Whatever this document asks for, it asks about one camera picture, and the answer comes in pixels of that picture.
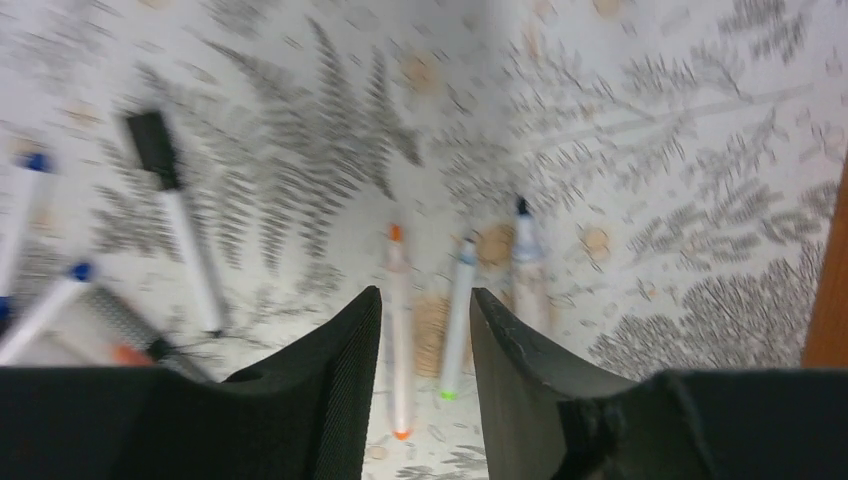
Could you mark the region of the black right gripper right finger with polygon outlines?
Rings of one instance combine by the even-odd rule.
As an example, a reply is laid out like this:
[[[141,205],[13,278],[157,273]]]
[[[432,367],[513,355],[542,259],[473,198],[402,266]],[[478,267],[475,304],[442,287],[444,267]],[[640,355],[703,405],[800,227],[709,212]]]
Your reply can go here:
[[[847,374],[597,367],[473,291],[471,337],[493,479],[843,479]]]

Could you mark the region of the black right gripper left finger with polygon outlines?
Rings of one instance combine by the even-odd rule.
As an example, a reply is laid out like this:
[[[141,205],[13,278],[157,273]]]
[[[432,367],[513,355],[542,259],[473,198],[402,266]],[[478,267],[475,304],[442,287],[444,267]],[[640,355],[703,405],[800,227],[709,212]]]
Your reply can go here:
[[[379,290],[223,382],[149,367],[5,367],[5,479],[357,479]]]

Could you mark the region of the white marker green cap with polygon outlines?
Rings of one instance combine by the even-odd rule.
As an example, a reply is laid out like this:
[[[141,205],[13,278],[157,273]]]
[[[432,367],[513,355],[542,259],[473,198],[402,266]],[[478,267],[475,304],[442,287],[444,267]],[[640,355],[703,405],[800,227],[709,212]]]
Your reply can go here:
[[[455,400],[463,373],[469,336],[471,292],[476,276],[476,243],[463,239],[457,256],[448,321],[446,323],[439,390],[441,397]]]

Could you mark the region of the white marker orange cap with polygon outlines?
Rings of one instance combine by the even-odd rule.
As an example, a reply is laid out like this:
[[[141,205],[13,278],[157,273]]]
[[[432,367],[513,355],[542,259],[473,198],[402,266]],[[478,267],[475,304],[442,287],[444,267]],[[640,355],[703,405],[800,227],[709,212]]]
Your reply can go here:
[[[407,440],[415,418],[415,342],[404,229],[397,223],[388,228],[385,268],[381,295],[389,417],[393,435]]]

